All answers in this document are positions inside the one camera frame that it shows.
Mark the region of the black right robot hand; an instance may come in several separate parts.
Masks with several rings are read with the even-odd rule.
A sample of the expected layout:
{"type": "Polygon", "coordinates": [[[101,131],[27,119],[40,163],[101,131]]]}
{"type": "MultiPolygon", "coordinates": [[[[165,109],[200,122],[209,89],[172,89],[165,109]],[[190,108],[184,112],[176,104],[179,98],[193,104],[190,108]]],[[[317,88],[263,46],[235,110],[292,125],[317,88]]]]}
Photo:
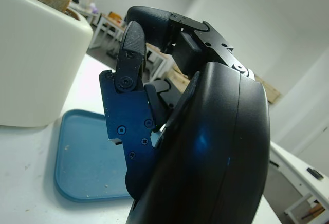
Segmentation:
{"type": "Polygon", "coordinates": [[[208,22],[146,6],[126,19],[116,70],[99,81],[134,200],[127,223],[252,223],[270,154],[263,85],[208,22]],[[147,44],[189,77],[175,105],[141,80],[147,44]]]}

